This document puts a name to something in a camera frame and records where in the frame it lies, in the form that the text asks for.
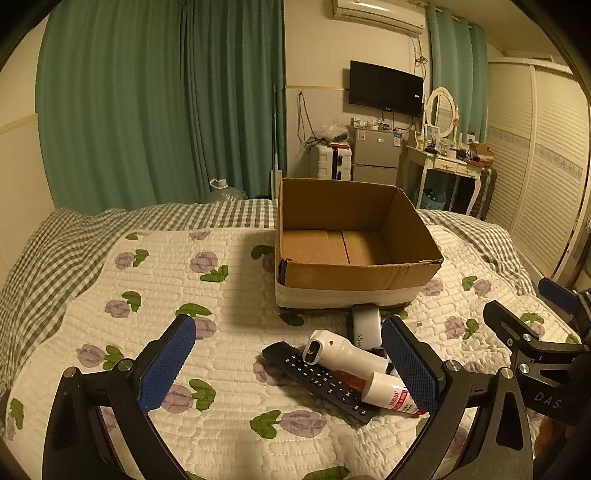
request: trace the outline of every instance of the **picture frame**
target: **picture frame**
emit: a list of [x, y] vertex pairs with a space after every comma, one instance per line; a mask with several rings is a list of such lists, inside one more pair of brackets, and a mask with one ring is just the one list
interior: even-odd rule
[[427, 144], [437, 143], [439, 141], [439, 127], [434, 125], [425, 125], [425, 142]]

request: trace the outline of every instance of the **blue gripper pad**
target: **blue gripper pad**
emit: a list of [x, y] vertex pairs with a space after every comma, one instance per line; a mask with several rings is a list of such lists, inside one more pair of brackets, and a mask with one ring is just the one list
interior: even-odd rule
[[195, 344], [196, 335], [195, 321], [185, 316], [180, 326], [160, 346], [160, 351], [141, 378], [138, 403], [144, 414], [162, 405]]
[[[406, 325], [403, 327], [407, 330], [406, 334], [414, 338]], [[417, 351], [390, 318], [386, 318], [382, 323], [382, 347], [394, 364], [415, 405], [433, 415], [439, 408], [439, 389], [436, 380]]]

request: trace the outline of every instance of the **checkered blanket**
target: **checkered blanket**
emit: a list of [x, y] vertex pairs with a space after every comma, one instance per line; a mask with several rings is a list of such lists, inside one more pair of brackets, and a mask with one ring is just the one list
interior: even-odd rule
[[[428, 225], [443, 225], [471, 243], [518, 294], [532, 293], [508, 233], [450, 212], [419, 212]], [[82, 215], [53, 212], [29, 239], [0, 293], [0, 436], [14, 379], [34, 349], [52, 337], [69, 303], [98, 278], [117, 239], [133, 229], [194, 230], [215, 227], [275, 228], [270, 200], [205, 205], [168, 204], [128, 212]]]

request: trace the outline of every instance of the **quilted bedspread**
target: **quilted bedspread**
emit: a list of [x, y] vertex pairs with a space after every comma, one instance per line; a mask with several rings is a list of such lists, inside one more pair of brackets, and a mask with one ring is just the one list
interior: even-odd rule
[[[442, 359], [484, 372], [509, 364], [509, 351], [482, 319], [493, 299], [544, 340], [564, 342], [571, 334], [535, 296], [518, 296], [468, 243], [442, 226], [428, 228], [445, 261], [400, 313], [422, 322], [417, 337]], [[301, 345], [315, 329], [345, 334], [345, 312], [280, 315], [273, 244], [273, 231], [256, 228], [121, 237], [98, 280], [70, 303], [57, 333], [29, 357], [11, 391], [8, 446], [31, 479], [41, 479], [47, 420], [63, 370], [101, 371], [134, 358], [180, 312], [194, 317], [197, 341], [150, 418], [193, 479], [384, 478], [424, 421], [382, 410], [359, 427], [265, 363], [261, 351], [270, 343]], [[103, 416], [127, 473], [142, 478], [113, 412], [103, 408]], [[468, 411], [446, 465], [472, 418]]]

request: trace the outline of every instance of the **cardboard box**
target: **cardboard box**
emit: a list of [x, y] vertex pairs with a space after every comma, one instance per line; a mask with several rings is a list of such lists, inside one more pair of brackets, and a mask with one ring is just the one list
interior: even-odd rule
[[358, 181], [283, 179], [275, 297], [292, 309], [410, 303], [443, 256], [402, 190]]

